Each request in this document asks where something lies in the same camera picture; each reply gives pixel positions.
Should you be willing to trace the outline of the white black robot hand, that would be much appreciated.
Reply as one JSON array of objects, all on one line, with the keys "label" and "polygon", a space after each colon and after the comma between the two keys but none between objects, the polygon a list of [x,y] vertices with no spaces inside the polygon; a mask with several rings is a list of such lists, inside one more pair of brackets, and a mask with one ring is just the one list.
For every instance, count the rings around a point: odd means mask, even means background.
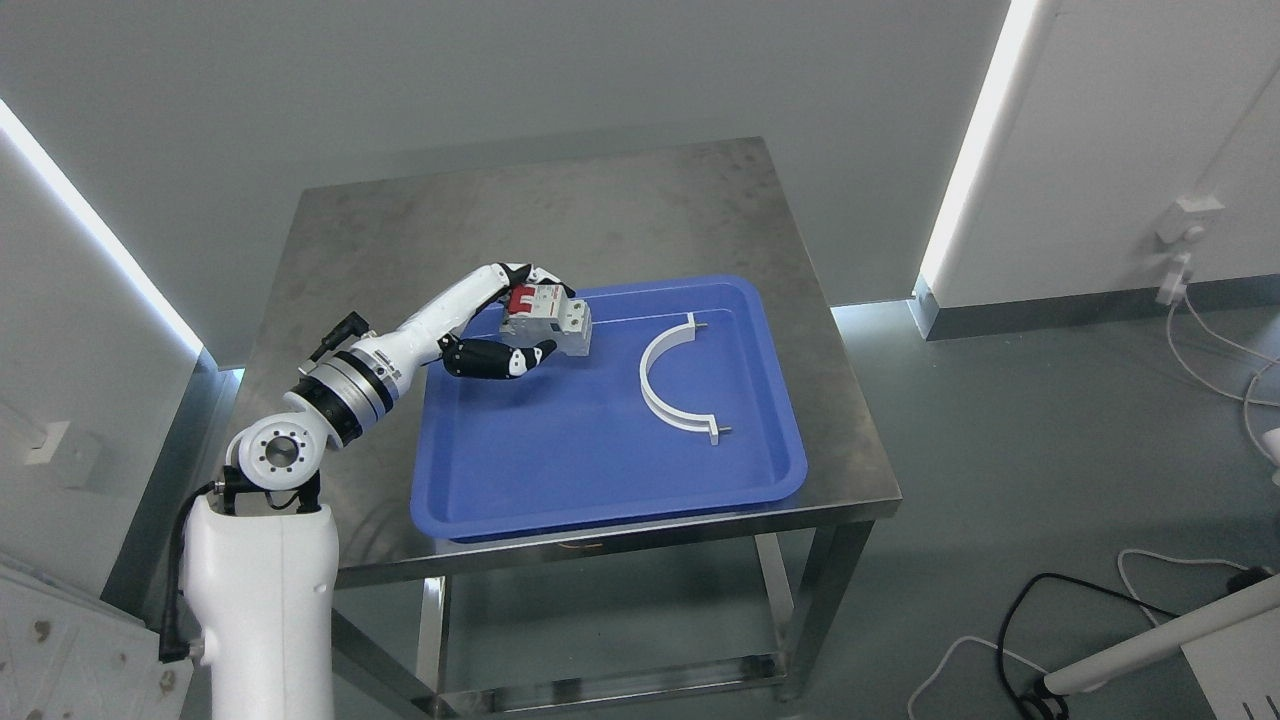
[{"label": "white black robot hand", "polygon": [[498,325],[506,300],[518,284],[570,284],[531,263],[490,263],[471,270],[411,313],[394,329],[356,340],[346,356],[397,389],[428,366],[466,379],[515,380],[556,355],[553,341],[532,347],[504,342]]}]

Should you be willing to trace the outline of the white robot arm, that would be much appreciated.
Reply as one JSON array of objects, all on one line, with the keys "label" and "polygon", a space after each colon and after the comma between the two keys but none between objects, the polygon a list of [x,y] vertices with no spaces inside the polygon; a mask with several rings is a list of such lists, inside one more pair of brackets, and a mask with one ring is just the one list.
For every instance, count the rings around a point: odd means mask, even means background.
[{"label": "white robot arm", "polygon": [[398,393],[342,350],[348,314],[287,392],[287,413],[233,437],[221,473],[179,506],[168,539],[161,664],[205,665],[216,719],[332,719],[338,537],[320,465],[384,418]]}]

